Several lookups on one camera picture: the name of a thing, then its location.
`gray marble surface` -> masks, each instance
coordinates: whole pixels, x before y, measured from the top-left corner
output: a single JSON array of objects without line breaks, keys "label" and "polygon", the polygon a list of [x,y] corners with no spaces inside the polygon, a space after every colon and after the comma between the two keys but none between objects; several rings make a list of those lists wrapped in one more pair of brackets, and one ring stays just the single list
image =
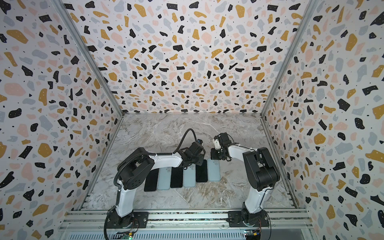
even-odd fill
[{"label": "gray marble surface", "polygon": [[[116,201],[117,187],[113,178],[117,166],[136,148],[149,152],[172,152],[184,132],[192,128],[203,141],[205,158],[214,147],[212,139],[220,132],[229,133],[236,142],[248,147],[268,147],[258,114],[129,114],[117,134],[96,185],[83,210],[107,210]],[[190,146],[193,134],[188,133],[182,147]],[[240,161],[220,162],[219,182],[197,183],[193,188],[144,192],[144,183],[137,189],[134,209],[202,209],[241,208],[250,185],[245,166]],[[264,207],[291,207],[290,195],[282,182],[276,184]]]}]

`wall panel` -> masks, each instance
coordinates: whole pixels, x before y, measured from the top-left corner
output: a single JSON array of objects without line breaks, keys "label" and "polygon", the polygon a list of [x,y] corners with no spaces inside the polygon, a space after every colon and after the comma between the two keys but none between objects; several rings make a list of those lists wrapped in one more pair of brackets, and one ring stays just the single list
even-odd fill
[{"label": "wall panel", "polygon": [[265,117],[319,239],[384,239],[383,11],[319,1]]},{"label": "wall panel", "polygon": [[53,239],[118,115],[51,2],[0,7],[0,239]]},{"label": "wall panel", "polygon": [[257,112],[304,0],[65,0],[124,112]]}]

